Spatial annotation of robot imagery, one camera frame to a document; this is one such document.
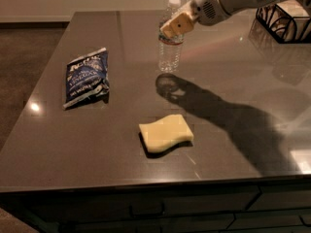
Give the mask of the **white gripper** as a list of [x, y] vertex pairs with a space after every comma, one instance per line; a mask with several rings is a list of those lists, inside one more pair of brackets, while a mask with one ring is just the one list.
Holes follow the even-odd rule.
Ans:
[[[205, 26], [218, 24], [230, 17], [220, 0], [191, 0], [190, 7], [196, 16], [196, 21]], [[161, 33], [167, 38], [186, 34], [194, 28], [195, 18], [187, 13], [181, 12], [171, 21], [166, 21], [161, 27]]]

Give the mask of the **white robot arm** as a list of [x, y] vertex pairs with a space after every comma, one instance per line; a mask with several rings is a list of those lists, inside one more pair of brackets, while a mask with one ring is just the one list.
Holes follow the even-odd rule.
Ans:
[[[248, 9], [257, 9], [287, 0], [190, 0], [171, 16], [160, 32], [167, 38], [191, 32], [198, 22], [212, 26]], [[311, 15], [311, 0], [295, 0]]]

